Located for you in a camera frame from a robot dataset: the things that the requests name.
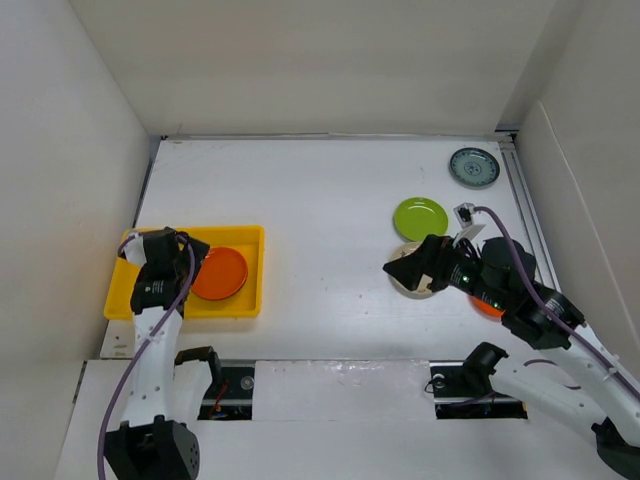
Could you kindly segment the green plate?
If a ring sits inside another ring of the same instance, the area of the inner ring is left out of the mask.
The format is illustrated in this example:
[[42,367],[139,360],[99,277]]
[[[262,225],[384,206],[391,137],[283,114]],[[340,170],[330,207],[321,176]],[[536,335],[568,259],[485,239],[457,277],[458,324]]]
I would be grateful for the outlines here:
[[395,209],[393,223],[405,239],[421,242],[428,235],[444,235],[449,226],[445,209],[436,201],[425,197],[403,200]]

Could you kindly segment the orange plate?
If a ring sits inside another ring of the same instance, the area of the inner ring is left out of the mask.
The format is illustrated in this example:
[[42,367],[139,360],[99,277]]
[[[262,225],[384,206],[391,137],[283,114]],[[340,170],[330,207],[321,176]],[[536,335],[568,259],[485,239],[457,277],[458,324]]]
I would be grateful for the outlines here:
[[204,300],[224,300],[237,293],[247,278],[248,264],[239,251],[213,247],[201,264],[192,291]]
[[477,312],[479,312],[480,314],[484,315],[487,318],[499,319],[504,313],[503,310],[498,309],[497,307],[494,307],[492,305],[489,305],[478,298],[470,296],[469,301]]

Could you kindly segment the blue white porcelain plate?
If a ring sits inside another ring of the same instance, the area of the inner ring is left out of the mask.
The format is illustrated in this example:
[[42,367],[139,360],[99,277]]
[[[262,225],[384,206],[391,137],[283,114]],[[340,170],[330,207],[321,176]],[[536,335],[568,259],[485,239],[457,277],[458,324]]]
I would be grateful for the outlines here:
[[481,189],[493,185],[501,174],[501,167],[491,153],[466,147],[455,151],[448,163],[449,172],[462,185]]

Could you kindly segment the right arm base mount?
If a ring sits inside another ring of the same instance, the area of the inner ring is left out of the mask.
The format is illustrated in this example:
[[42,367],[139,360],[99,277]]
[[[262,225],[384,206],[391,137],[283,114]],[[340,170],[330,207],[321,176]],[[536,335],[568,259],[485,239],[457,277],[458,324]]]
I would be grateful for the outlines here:
[[463,377],[461,361],[429,364],[430,379],[424,388],[433,397],[438,420],[527,420],[525,405],[490,387],[474,387]]

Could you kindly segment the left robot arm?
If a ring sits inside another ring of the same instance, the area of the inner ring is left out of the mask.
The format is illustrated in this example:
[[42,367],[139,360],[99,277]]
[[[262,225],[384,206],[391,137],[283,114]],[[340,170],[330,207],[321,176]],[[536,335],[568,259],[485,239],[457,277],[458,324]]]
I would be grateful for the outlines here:
[[191,427],[202,401],[222,387],[210,346],[178,350],[185,304],[209,246],[185,231],[133,231],[118,256],[138,266],[130,308],[134,355],[101,422],[97,475],[195,479],[200,447]]

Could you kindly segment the cream floral plate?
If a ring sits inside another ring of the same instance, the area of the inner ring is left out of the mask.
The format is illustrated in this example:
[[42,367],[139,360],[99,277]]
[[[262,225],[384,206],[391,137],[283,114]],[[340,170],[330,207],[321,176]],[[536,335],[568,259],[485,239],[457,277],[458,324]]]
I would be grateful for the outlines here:
[[[400,258],[404,258],[409,254],[414,253],[418,247],[420,246],[419,242],[409,242],[405,243],[402,246],[396,248],[389,260],[395,261]],[[407,290],[401,283],[399,283],[395,278],[391,277],[390,282],[393,287],[402,295],[411,299],[426,299],[434,295],[434,292],[430,289],[429,285],[431,284],[431,278],[428,275],[423,275],[421,277],[418,288],[414,291]]]

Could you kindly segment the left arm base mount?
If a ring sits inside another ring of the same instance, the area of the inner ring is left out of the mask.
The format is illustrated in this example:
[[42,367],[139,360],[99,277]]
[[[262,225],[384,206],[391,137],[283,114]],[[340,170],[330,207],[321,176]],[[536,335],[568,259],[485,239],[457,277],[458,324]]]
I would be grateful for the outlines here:
[[206,391],[198,419],[249,421],[253,413],[254,361],[223,361],[222,377]]

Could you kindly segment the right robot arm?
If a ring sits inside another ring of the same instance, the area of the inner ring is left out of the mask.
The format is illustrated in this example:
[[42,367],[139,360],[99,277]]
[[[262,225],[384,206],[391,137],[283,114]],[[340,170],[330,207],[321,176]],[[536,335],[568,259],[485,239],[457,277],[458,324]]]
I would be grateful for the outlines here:
[[535,258],[510,237],[476,249],[466,238],[429,235],[415,251],[386,263],[408,291],[429,280],[432,292],[455,288],[501,313],[500,322],[578,387],[535,375],[502,348],[479,344],[460,378],[473,393],[500,393],[531,405],[594,445],[610,469],[639,476],[639,383],[596,338],[584,315],[560,292],[534,279]]

